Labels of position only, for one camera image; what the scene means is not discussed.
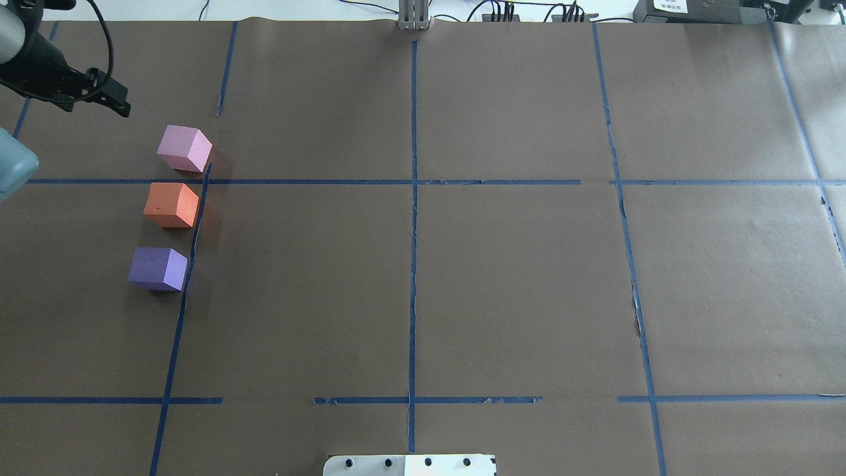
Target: orange cube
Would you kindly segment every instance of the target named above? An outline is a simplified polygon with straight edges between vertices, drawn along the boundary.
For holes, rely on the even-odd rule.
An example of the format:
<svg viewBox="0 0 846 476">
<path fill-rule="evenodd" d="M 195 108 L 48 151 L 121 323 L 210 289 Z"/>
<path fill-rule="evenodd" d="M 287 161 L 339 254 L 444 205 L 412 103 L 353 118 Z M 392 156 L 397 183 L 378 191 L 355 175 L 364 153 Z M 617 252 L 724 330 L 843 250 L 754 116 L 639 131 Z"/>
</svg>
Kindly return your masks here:
<svg viewBox="0 0 846 476">
<path fill-rule="evenodd" d="M 144 216 L 162 228 L 191 228 L 199 204 L 200 198 L 186 184 L 156 182 L 150 184 Z"/>
</svg>

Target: purple cube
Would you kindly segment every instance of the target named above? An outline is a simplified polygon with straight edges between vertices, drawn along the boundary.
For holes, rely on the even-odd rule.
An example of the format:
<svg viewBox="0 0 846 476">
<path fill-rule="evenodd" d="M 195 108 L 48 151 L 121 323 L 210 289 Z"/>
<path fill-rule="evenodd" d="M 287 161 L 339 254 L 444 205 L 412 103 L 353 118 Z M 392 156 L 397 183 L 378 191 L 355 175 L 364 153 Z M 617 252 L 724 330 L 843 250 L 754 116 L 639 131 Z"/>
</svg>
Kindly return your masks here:
<svg viewBox="0 0 846 476">
<path fill-rule="evenodd" d="M 128 281 L 150 291 L 181 291 L 188 258 L 170 248 L 135 248 Z"/>
</svg>

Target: cube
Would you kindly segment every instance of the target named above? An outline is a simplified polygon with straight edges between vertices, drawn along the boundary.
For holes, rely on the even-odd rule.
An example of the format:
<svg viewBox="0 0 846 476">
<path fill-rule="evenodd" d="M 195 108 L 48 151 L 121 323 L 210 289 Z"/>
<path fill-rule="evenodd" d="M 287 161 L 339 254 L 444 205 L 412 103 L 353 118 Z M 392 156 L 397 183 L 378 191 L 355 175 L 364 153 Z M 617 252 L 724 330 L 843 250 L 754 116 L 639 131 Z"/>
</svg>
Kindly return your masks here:
<svg viewBox="0 0 846 476">
<path fill-rule="evenodd" d="M 199 204 L 200 198 L 186 184 L 156 182 L 150 184 L 144 216 L 162 228 L 191 228 Z"/>
<path fill-rule="evenodd" d="M 212 143 L 194 127 L 169 125 L 164 130 L 158 154 L 176 170 L 202 172 L 206 168 Z"/>
<path fill-rule="evenodd" d="M 181 291 L 188 258 L 170 248 L 135 248 L 127 281 L 149 291 Z"/>
</svg>

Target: blue tape line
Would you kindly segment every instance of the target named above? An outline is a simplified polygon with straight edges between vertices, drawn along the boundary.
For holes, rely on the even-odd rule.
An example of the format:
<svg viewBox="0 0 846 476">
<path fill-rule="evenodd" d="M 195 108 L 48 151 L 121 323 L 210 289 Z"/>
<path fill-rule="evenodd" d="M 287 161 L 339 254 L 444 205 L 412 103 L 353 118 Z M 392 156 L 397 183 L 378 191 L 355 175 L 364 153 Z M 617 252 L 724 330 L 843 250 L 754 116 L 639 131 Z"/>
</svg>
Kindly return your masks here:
<svg viewBox="0 0 846 476">
<path fill-rule="evenodd" d="M 169 405 L 222 405 L 223 399 L 220 397 L 171 397 Z"/>
<path fill-rule="evenodd" d="M 200 225 L 203 222 L 203 212 L 206 209 L 206 194 L 209 189 L 209 177 L 212 174 L 212 165 L 209 164 L 206 176 L 203 178 L 203 191 L 200 194 L 200 204 L 197 207 L 197 219 L 194 227 L 194 238 L 191 241 L 191 253 L 188 256 L 188 267 L 185 270 L 185 282 L 182 290 L 182 301 L 179 303 L 179 317 L 176 320 L 176 332 L 173 335 L 173 348 L 170 351 L 170 363 L 168 364 L 168 378 L 164 385 L 164 397 L 162 398 L 162 410 L 159 413 L 158 430 L 156 431 L 156 444 L 153 446 L 153 457 L 150 465 L 150 476 L 156 476 L 158 471 L 158 458 L 162 452 L 162 439 L 164 438 L 164 427 L 168 420 L 168 406 L 170 405 L 170 392 L 173 388 L 173 375 L 176 373 L 176 359 L 179 355 L 179 342 L 182 340 L 182 327 L 185 321 L 185 310 L 188 307 L 188 290 L 191 284 L 191 277 L 194 274 L 194 263 L 197 253 L 197 241 L 200 238 Z"/>
<path fill-rule="evenodd" d="M 426 405 L 469 405 L 469 404 L 506 404 L 532 405 L 542 401 L 542 396 L 418 396 L 417 403 Z"/>
<path fill-rule="evenodd" d="M 409 299 L 409 454 L 415 453 L 417 380 L 417 41 L 411 43 L 411 292 Z"/>
<path fill-rule="evenodd" d="M 50 29 L 49 39 L 51 42 L 56 37 L 58 24 L 59 22 L 57 21 L 53 22 L 53 28 Z M 20 116 L 18 116 L 18 124 L 15 125 L 14 132 L 12 133 L 12 137 L 14 137 L 15 139 L 18 138 L 18 135 L 20 134 L 20 129 L 24 127 L 24 119 L 26 119 L 26 113 L 30 110 L 30 102 L 32 102 L 32 100 L 27 98 L 26 101 L 24 101 L 24 106 L 20 109 Z"/>
<path fill-rule="evenodd" d="M 314 399 L 315 405 L 408 405 L 407 396 L 330 396 Z"/>
<path fill-rule="evenodd" d="M 635 255 L 632 253 L 631 235 L 629 233 L 629 219 L 626 217 L 623 186 L 621 184 L 620 166 L 617 158 L 617 146 L 611 131 L 611 107 L 608 104 L 608 90 L 605 84 L 605 70 L 602 67 L 602 50 L 599 45 L 599 30 L 596 24 L 591 24 L 593 30 L 593 46 L 596 51 L 596 68 L 599 71 L 599 86 L 602 90 L 602 107 L 605 112 L 605 126 L 608 134 L 608 146 L 611 148 L 612 165 L 614 168 L 615 186 L 620 208 L 620 220 L 623 224 L 623 238 L 626 244 L 626 259 L 629 262 L 629 278 L 632 283 L 632 297 L 634 298 L 634 313 L 640 328 L 640 351 L 643 358 L 643 368 L 646 376 L 646 390 L 649 394 L 649 406 L 652 415 L 652 433 L 655 436 L 655 449 L 658 457 L 658 470 L 661 476 L 667 476 L 667 464 L 664 461 L 664 444 L 661 437 L 661 425 L 658 421 L 658 405 L 655 400 L 655 385 L 652 381 L 652 366 L 649 361 L 649 346 L 646 342 L 646 328 L 643 324 L 643 312 L 640 308 L 640 290 L 635 272 Z"/>
<path fill-rule="evenodd" d="M 146 396 L 0 396 L 0 404 L 16 405 L 161 405 L 161 397 Z M 171 405 L 221 405 L 222 398 L 172 398 Z"/>
<path fill-rule="evenodd" d="M 220 84 L 220 97 L 217 99 L 217 112 L 214 117 L 219 118 L 226 101 L 226 86 L 229 83 L 229 69 L 232 67 L 232 53 L 235 50 L 235 34 L 238 32 L 238 22 L 232 22 L 232 33 L 229 34 L 229 51 L 226 53 L 226 67 L 223 68 L 223 81 Z"/>
<path fill-rule="evenodd" d="M 846 401 L 840 395 L 665 395 L 656 396 L 658 403 L 706 403 L 734 401 Z M 618 396 L 618 403 L 649 403 L 648 396 Z"/>
<path fill-rule="evenodd" d="M 581 180 L 420 180 L 420 185 L 581 185 Z"/>
<path fill-rule="evenodd" d="M 196 179 L 30 179 L 31 185 L 149 185 L 153 182 L 167 182 L 199 185 L 203 180 Z"/>
<path fill-rule="evenodd" d="M 620 180 L 622 185 L 816 185 L 814 180 Z"/>
<path fill-rule="evenodd" d="M 14 132 L 12 133 L 12 137 L 15 139 L 17 139 L 18 135 L 20 134 L 20 128 L 24 127 L 24 119 L 26 119 L 27 111 L 30 110 L 30 102 L 32 102 L 32 100 L 27 98 L 27 100 L 24 101 L 24 106 L 20 109 L 20 116 L 18 116 L 18 124 L 15 125 Z"/>
<path fill-rule="evenodd" d="M 0 396 L 0 403 L 25 405 L 161 405 L 161 397 Z"/>
<path fill-rule="evenodd" d="M 214 179 L 212 185 L 411 185 L 411 180 L 367 179 Z"/>
<path fill-rule="evenodd" d="M 542 396 L 416 396 L 418 405 L 469 405 L 502 403 L 505 405 L 531 405 L 542 401 Z M 314 399 L 315 405 L 405 405 L 405 396 L 330 396 Z"/>
<path fill-rule="evenodd" d="M 840 260 L 843 262 L 843 266 L 846 266 L 846 254 L 844 254 L 846 253 L 846 248 L 843 247 L 843 237 L 840 235 L 838 222 L 834 218 L 834 212 L 832 211 L 832 203 L 828 200 L 826 187 L 822 184 L 820 168 L 817 167 L 814 151 L 810 147 L 810 140 L 808 139 L 808 132 L 805 129 L 805 122 L 802 120 L 802 116 L 799 115 L 799 107 L 796 105 L 796 97 L 793 94 L 793 87 L 790 86 L 790 81 L 788 80 L 788 73 L 787 70 L 784 68 L 784 62 L 782 61 L 782 50 L 780 46 L 778 46 L 778 38 L 776 36 L 776 27 L 772 24 L 772 22 L 769 24 L 769 26 L 770 37 L 772 38 L 772 47 L 775 49 L 776 52 L 776 63 L 778 64 L 778 72 L 781 74 L 782 81 L 784 82 L 784 87 L 787 89 L 790 107 L 793 109 L 794 117 L 796 118 L 796 124 L 799 126 L 799 133 L 802 136 L 802 143 L 805 145 L 805 151 L 808 153 L 810 167 L 814 171 L 814 179 L 816 179 L 817 186 L 820 189 L 820 197 L 825 202 L 824 206 L 826 209 L 826 215 L 828 215 L 828 223 L 832 227 L 832 233 L 834 233 L 834 240 L 838 244 L 838 250 L 840 251 Z"/>
</svg>

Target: label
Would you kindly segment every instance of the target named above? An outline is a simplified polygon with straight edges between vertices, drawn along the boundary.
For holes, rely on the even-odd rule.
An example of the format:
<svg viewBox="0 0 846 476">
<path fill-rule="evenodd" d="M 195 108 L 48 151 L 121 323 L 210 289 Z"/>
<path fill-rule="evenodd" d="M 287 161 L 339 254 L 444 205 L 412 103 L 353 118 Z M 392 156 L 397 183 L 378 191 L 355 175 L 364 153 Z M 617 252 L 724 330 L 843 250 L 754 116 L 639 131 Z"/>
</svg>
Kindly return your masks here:
<svg viewBox="0 0 846 476">
<path fill-rule="evenodd" d="M 652 0 L 655 9 L 663 10 L 665 12 L 673 12 L 674 14 L 687 13 L 687 0 Z"/>
</svg>

